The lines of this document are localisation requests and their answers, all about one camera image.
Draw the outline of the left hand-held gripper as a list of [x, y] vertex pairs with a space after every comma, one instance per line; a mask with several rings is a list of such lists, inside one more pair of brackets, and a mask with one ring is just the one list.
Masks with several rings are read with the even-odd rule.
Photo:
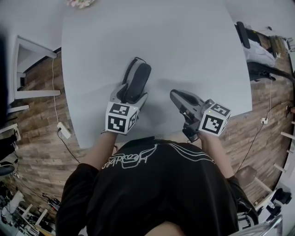
[[126, 135], [135, 125], [140, 109], [148, 98], [148, 93], [140, 95], [135, 102], [123, 103], [123, 97], [138, 67], [145, 62], [130, 63], [124, 74], [124, 85], [118, 86], [110, 95], [106, 108], [106, 131]]

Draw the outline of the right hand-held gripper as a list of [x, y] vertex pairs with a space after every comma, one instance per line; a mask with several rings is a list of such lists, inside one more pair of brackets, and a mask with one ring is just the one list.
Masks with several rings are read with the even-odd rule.
[[[196, 141], [198, 133], [204, 132], [219, 137], [226, 128], [231, 116], [231, 110], [211, 99], [203, 101], [199, 96], [173, 89], [170, 99], [185, 117], [183, 133], [190, 142]], [[187, 108], [183, 103], [198, 104]]]

